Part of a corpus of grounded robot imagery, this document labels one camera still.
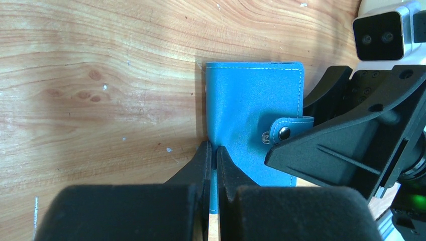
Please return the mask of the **blue card holder wallet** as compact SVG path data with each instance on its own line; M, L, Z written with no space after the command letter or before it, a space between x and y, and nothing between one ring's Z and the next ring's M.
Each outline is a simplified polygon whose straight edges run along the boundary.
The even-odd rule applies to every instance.
M260 186L294 187L296 177L265 165L268 151L289 129L313 127L303 114L300 62L207 62L206 128L212 151L224 146L234 164Z

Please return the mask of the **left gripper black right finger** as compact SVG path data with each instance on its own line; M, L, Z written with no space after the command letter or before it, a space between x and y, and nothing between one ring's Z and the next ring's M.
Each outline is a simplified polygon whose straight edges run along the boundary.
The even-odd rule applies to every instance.
M217 150L220 240L381 240L348 187L262 187Z

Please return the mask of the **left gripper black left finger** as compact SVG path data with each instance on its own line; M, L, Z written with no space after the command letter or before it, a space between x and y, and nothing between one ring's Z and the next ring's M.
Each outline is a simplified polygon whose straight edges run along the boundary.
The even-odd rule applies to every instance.
M68 186L35 240L207 240L211 160L204 141L163 184Z

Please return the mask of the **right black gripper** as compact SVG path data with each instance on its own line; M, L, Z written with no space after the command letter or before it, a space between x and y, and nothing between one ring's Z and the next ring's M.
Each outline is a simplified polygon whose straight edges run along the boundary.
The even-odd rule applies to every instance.
M366 199L399 183L390 206L405 240L425 240L425 66L330 66L303 100L313 127L276 144L265 164Z

